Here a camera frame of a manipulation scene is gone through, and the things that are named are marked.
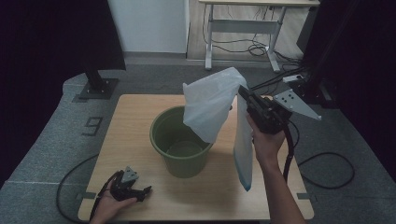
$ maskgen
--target green trash bin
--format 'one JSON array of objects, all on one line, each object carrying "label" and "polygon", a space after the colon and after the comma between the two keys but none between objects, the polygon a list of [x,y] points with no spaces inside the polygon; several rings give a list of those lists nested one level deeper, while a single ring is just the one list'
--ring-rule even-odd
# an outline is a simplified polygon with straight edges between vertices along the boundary
[{"label": "green trash bin", "polygon": [[152,122],[149,139],[161,154],[171,175],[188,178],[198,175],[206,164],[213,144],[201,138],[183,123],[184,106],[163,111]]}]

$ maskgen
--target tabletop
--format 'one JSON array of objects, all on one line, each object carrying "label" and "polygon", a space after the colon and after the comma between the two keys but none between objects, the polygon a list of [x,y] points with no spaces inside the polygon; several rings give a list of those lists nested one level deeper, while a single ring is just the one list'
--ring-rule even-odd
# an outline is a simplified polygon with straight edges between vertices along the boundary
[{"label": "tabletop", "polygon": [[[251,190],[246,192],[233,162],[236,133],[236,98],[217,141],[210,149],[203,171],[191,178],[170,175],[160,154],[149,141],[152,121],[165,109],[184,105],[183,95],[122,95],[114,112],[105,141],[92,172],[87,192],[99,192],[116,171],[130,165],[140,176],[134,189],[152,186],[142,203],[118,214],[116,220],[264,220],[269,211],[262,171],[253,160]],[[287,143],[279,151],[279,166],[287,156]],[[293,160],[289,173],[290,191],[303,216],[314,216],[298,166]],[[94,200],[84,199],[78,217],[88,220]]]},{"label": "tabletop", "polygon": [[277,7],[318,7],[318,0],[199,0],[209,5],[277,6]]}]

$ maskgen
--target person's left hand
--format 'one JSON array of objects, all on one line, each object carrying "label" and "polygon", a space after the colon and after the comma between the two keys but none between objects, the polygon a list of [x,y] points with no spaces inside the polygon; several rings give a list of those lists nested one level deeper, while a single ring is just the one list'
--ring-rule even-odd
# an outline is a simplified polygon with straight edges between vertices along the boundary
[{"label": "person's left hand", "polygon": [[126,199],[124,201],[117,201],[113,198],[110,193],[110,187],[113,184],[113,180],[111,180],[106,187],[106,191],[100,200],[95,215],[92,218],[90,223],[106,223],[111,218],[113,218],[122,208],[128,207],[137,202],[136,198]]}]

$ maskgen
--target human arm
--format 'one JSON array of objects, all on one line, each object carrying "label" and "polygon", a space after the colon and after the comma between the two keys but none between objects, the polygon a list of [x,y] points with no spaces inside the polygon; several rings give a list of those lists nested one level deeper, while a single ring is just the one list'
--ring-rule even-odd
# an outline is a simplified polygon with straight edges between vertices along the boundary
[{"label": "human arm", "polygon": [[253,130],[256,159],[262,168],[271,222],[274,224],[305,223],[279,169],[277,153],[285,140],[285,134],[283,132],[277,134],[260,132],[249,115],[247,115],[247,122]]},{"label": "human arm", "polygon": [[112,184],[113,180],[107,184],[106,191],[96,208],[92,220],[90,221],[91,224],[104,224],[113,218],[122,208],[128,207],[137,202],[136,198],[130,198],[120,202],[114,199],[109,191]]}]

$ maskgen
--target human hand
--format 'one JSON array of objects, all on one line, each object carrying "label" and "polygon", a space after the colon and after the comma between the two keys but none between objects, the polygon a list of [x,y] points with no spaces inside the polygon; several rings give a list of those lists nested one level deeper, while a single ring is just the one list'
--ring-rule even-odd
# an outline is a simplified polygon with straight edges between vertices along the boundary
[{"label": "human hand", "polygon": [[247,122],[252,128],[256,159],[262,169],[278,168],[277,153],[285,140],[283,131],[277,134],[267,134],[260,132],[259,127],[253,118],[247,114]]},{"label": "human hand", "polygon": [[113,184],[111,180],[106,187],[102,199],[100,200],[95,215],[92,218],[91,224],[102,224],[113,218],[122,208],[128,207],[137,202],[136,198],[126,199],[124,201],[117,201],[110,193],[110,187]]}]

